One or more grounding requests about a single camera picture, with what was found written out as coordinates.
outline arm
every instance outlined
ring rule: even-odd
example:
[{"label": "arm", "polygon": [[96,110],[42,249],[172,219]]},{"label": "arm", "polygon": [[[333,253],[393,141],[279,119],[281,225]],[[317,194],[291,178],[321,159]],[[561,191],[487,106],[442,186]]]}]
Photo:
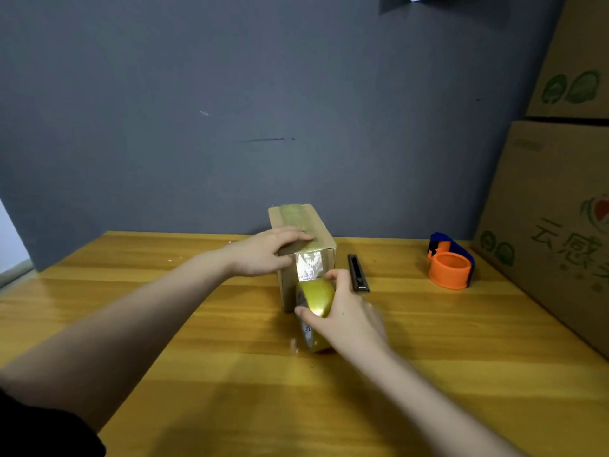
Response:
[{"label": "arm", "polygon": [[10,361],[0,388],[24,404],[72,412],[99,431],[218,285],[289,266],[290,256],[275,253],[299,239],[312,236],[285,227],[196,256]]},{"label": "arm", "polygon": [[447,457],[524,455],[392,352],[376,311],[351,291],[348,271],[331,270],[326,277],[336,279],[329,316],[323,319],[304,307],[296,308],[297,315],[376,384],[421,431],[435,453]]}]

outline clear tape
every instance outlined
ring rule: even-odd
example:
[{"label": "clear tape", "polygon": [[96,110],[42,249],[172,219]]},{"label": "clear tape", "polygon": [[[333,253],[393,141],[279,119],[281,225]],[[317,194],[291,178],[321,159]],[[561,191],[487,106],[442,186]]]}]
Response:
[{"label": "clear tape", "polygon": [[324,263],[321,252],[296,254],[296,272],[298,282],[317,279],[324,276]]}]

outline yellow tape roll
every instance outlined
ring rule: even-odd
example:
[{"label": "yellow tape roll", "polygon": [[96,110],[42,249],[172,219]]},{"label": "yellow tape roll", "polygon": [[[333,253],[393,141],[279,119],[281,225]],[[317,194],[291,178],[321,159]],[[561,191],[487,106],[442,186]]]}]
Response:
[{"label": "yellow tape roll", "polygon": [[[325,279],[313,279],[299,282],[296,285],[296,304],[307,307],[319,317],[326,317],[330,313],[332,300],[334,299],[334,288]],[[300,321],[304,341],[311,352],[317,352],[330,348],[330,343],[311,329],[307,324]]]}]

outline cardboard box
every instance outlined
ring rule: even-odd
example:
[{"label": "cardboard box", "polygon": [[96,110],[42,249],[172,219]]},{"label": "cardboard box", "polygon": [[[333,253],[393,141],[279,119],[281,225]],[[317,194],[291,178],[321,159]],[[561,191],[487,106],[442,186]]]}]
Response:
[{"label": "cardboard box", "polygon": [[280,255],[294,255],[293,265],[278,272],[283,310],[288,313],[296,307],[296,283],[323,277],[334,268],[336,242],[310,204],[269,208],[269,218],[273,228],[299,226],[315,236],[312,241],[298,241],[279,251]]},{"label": "cardboard box", "polygon": [[514,122],[472,243],[609,356],[609,127]]},{"label": "cardboard box", "polygon": [[609,0],[567,0],[528,116],[609,118]]}]

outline wooden table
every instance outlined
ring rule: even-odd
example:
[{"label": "wooden table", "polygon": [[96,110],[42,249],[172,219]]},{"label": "wooden table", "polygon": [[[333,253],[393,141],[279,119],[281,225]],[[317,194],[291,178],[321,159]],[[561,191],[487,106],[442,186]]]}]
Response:
[{"label": "wooden table", "polygon": [[[0,361],[197,253],[242,236],[110,232],[0,298]],[[426,241],[339,238],[392,346],[532,455],[609,454],[609,364],[481,258],[471,288],[426,277]],[[307,352],[277,276],[233,278],[101,433],[110,456],[427,455],[336,354]]]}]

